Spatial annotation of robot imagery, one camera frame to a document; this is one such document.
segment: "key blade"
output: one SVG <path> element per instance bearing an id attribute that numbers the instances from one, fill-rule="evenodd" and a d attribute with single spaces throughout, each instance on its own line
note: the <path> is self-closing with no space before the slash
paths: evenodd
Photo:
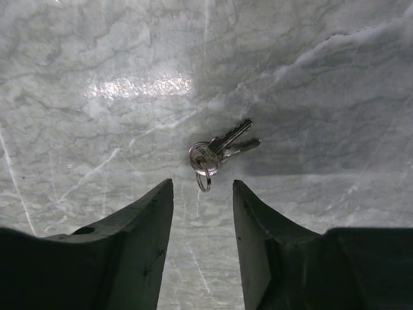
<path id="1" fill-rule="evenodd" d="M 233 144 L 229 148 L 224 150 L 221 160 L 224 163 L 227 161 L 227 159 L 231 158 L 232 156 L 252 150 L 256 147 L 259 147 L 260 144 L 261 140 L 257 138 L 252 138 L 251 140 L 241 142 L 238 144 Z"/>
<path id="2" fill-rule="evenodd" d="M 228 131 L 224 136 L 213 139 L 209 143 L 209 148 L 215 154 L 221 154 L 236 138 L 242 135 L 252 126 L 252 120 L 247 118 L 239 126 Z"/>

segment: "silver key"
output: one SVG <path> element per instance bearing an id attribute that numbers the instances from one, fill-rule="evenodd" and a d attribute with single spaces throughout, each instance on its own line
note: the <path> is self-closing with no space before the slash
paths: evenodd
<path id="1" fill-rule="evenodd" d="M 247 118 L 238 127 L 228 131 L 220 138 L 214 138 L 209 143 L 209 148 L 212 152 L 220 155 L 236 138 L 246 132 L 252 126 L 252 120 Z"/>
<path id="2" fill-rule="evenodd" d="M 254 149 L 261 143 L 254 138 L 249 141 L 231 146 L 231 143 L 252 126 L 252 120 L 246 119 L 236 128 L 228 131 L 222 137 L 215 137 L 210 143 L 198 142 L 189 150 L 190 164 L 196 171 L 199 188 L 208 192 L 211 188 L 210 177 L 217 174 L 221 164 L 232 156 Z M 206 188 L 201 181 L 206 176 Z"/>

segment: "key ring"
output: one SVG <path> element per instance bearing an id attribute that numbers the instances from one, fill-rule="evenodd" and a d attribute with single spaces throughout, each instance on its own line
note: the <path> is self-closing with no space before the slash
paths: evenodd
<path id="1" fill-rule="evenodd" d="M 209 175 L 209 171 L 208 171 L 208 168 L 207 168 L 206 164 L 203 163 L 202 161 L 199 162 L 199 164 L 202 166 L 202 168 L 204 168 L 204 171 L 205 171 L 206 188 L 205 188 L 205 186 L 204 186 L 203 183 L 202 183 L 201 175 L 198 174 L 198 173 L 196 174 L 196 181 L 198 182 L 198 186 L 199 186 L 199 188 L 201 189 L 201 191 L 203 191 L 203 192 L 209 192 L 209 190 L 211 189 L 211 176 Z"/>

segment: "white marble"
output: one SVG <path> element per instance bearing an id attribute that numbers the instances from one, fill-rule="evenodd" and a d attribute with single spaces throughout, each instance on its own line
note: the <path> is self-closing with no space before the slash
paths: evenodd
<path id="1" fill-rule="evenodd" d="M 412 226 L 412 0 L 1 0 L 0 225 L 71 233 L 172 178 L 160 310 L 243 309 L 232 181 L 305 227 Z M 259 149 L 196 185 L 191 144 Z"/>

